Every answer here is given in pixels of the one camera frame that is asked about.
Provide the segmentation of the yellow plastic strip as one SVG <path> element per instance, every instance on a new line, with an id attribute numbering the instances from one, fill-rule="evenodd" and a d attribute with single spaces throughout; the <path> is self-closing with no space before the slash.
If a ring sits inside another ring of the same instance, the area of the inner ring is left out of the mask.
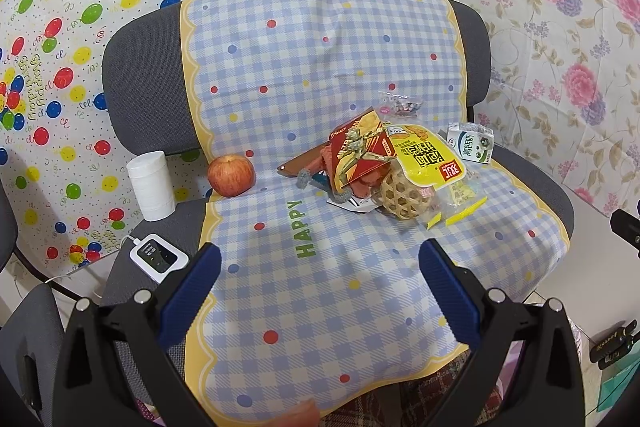
<path id="1" fill-rule="evenodd" d="M 465 202 L 448 202 L 446 199 L 438 198 L 435 200 L 435 205 L 425 213 L 425 228 L 431 230 L 436 225 L 455 225 L 456 223 L 464 220 L 480 207 L 486 204 L 488 201 L 487 196 L 472 197 Z"/>

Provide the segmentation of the woven bamboo basket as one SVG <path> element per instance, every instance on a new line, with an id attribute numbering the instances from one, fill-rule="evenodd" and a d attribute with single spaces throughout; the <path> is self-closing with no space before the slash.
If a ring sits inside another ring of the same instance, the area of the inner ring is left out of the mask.
<path id="1" fill-rule="evenodd" d="M 413 184 L 399 167 L 390 169 L 384 176 L 375 200 L 400 220 L 420 217 L 437 206 L 434 188 Z"/>

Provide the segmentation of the yellow noodle packet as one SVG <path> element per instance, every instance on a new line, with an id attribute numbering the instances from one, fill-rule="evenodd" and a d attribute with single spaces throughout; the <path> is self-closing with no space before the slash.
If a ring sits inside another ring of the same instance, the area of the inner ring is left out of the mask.
<path id="1" fill-rule="evenodd" d="M 412 184 L 439 191 L 465 178 L 466 168 L 459 156 L 431 130 L 418 124 L 386 124 L 385 132 Z"/>

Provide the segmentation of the white green milk carton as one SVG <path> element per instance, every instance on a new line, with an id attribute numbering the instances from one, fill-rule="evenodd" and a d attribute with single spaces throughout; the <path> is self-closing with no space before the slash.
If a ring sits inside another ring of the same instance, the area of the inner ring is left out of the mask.
<path id="1" fill-rule="evenodd" d="M 494 151 L 494 132 L 474 122 L 448 124 L 447 144 L 466 161 L 488 165 Z"/>

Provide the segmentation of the red cartoon snack packet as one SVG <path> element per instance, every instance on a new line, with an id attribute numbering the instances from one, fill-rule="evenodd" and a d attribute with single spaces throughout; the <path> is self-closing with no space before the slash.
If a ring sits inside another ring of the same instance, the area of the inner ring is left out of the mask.
<path id="1" fill-rule="evenodd" d="M 329 134 L 332 190 L 343 194 L 352 182 L 388 164 L 396 157 L 383 121 L 373 107 Z"/>

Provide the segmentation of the orange knitted glove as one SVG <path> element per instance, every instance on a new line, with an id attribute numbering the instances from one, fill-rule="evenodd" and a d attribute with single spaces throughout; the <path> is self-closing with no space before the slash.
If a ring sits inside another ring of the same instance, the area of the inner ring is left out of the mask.
<path id="1" fill-rule="evenodd" d="M 333 175 L 334 175 L 334 167 L 332 165 L 332 156 L 331 156 L 331 147 L 329 145 L 322 147 L 320 152 L 320 157 L 322 158 L 322 167 L 326 170 L 328 174 L 328 178 L 330 181 L 331 188 L 335 195 L 337 195 L 336 190 L 334 188 Z M 352 195 L 357 198 L 366 198 L 372 195 L 375 187 L 379 187 L 382 183 L 383 179 L 387 176 L 387 173 L 390 172 L 390 163 L 388 162 L 381 167 L 374 169 L 373 171 L 365 174 L 364 176 L 360 176 L 357 180 L 350 182 L 346 186 L 346 190 L 349 188 L 352 191 Z"/>

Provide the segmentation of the clear sticker bag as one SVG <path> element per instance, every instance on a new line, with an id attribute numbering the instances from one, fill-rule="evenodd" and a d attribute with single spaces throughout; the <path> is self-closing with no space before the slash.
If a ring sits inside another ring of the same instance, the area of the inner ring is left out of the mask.
<path id="1" fill-rule="evenodd" d="M 399 93 L 382 92 L 378 113 L 385 117 L 413 118 L 418 115 L 423 105 L 420 98 L 402 95 Z"/>

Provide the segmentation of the white power bank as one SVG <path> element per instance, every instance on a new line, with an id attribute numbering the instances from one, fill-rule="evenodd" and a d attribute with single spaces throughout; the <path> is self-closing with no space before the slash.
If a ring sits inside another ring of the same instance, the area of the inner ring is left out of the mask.
<path id="1" fill-rule="evenodd" d="M 190 258 L 181 249 L 157 234 L 148 234 L 143 239 L 132 239 L 134 247 L 129 258 L 152 281 L 163 282 L 172 272 L 183 269 Z"/>

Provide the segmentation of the red plaid rug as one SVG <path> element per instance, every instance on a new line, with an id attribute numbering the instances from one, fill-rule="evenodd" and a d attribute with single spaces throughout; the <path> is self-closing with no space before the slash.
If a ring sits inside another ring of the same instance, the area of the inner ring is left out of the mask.
<path id="1" fill-rule="evenodd" d="M 320 426 L 423 426 L 469 358 L 465 351 L 435 373 L 360 395 L 320 421 Z"/>

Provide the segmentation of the red apple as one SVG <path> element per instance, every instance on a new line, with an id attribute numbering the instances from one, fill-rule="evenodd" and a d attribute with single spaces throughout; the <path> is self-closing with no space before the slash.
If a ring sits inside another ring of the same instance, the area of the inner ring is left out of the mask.
<path id="1" fill-rule="evenodd" d="M 212 189 L 224 197 L 238 196 L 256 181 L 253 164 L 240 155 L 224 155 L 215 158 L 207 167 L 207 180 Z"/>

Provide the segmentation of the white paper sheet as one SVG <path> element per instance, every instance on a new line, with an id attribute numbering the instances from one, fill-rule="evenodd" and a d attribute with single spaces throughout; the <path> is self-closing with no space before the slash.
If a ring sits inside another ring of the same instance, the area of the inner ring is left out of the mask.
<path id="1" fill-rule="evenodd" d="M 329 198 L 326 202 L 337 208 L 341 208 L 343 210 L 354 213 L 369 213 L 380 207 L 380 204 L 378 202 L 375 202 L 375 200 L 371 196 L 366 198 L 358 198 L 352 196 L 349 197 L 349 199 L 345 200 L 345 202 L 335 202 L 335 200 Z"/>

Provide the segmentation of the teal box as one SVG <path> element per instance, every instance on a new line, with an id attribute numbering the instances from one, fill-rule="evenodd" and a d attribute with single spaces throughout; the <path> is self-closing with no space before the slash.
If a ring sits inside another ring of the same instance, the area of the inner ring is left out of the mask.
<path id="1" fill-rule="evenodd" d="M 625 358 L 607 367 L 602 374 L 597 411 L 610 409 L 629 385 L 639 366 L 639 353 L 631 352 Z"/>

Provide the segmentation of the brown leather pouch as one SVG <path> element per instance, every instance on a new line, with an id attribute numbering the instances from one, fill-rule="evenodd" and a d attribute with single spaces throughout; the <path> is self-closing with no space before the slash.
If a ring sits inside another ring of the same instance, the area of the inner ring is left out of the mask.
<path id="1" fill-rule="evenodd" d="M 329 143 L 324 142 L 303 154 L 285 161 L 284 164 L 277 168 L 277 172 L 289 178 L 296 178 L 303 170 L 308 170 L 311 174 L 319 172 L 323 166 L 322 152 L 328 146 Z"/>

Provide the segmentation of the dark grey chair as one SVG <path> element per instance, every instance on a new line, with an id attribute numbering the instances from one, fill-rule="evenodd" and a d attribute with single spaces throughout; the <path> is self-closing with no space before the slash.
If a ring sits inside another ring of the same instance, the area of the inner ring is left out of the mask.
<path id="1" fill-rule="evenodd" d="M 463 95 L 465 115 L 473 118 L 473 105 L 488 92 L 490 46 L 484 22 L 469 6 L 449 0 L 460 28 L 465 51 L 470 94 Z M 179 47 L 181 3 L 143 15 L 116 32 L 103 59 L 103 88 L 117 138 L 132 153 L 164 150 L 178 154 L 198 145 L 182 79 Z M 551 178 L 531 162 L 497 146 L 494 158 L 508 173 L 533 189 L 572 236 L 575 213 L 570 199 Z M 179 204 L 169 218 L 155 223 L 142 221 L 143 232 L 169 232 L 179 246 L 195 247 L 196 219 L 202 223 L 205 199 Z M 24 262 L 16 242 L 16 212 L 1 182 L 1 270 L 10 254 Z M 116 282 L 107 283 L 107 297 L 126 298 L 142 275 L 125 274 L 132 262 L 117 254 Z M 1 426 L 51 426 L 56 363 L 62 346 L 63 326 L 51 286 L 39 284 L 29 291 L 6 325 L 1 327 L 1 410 L 9 418 Z"/>

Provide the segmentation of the floral pattern wall sheet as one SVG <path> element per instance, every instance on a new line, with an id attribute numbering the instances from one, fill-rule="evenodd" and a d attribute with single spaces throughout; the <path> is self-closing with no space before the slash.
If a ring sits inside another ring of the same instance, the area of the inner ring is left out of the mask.
<path id="1" fill-rule="evenodd" d="M 609 215 L 639 209 L 639 0 L 456 0 L 480 13 L 497 140 Z"/>

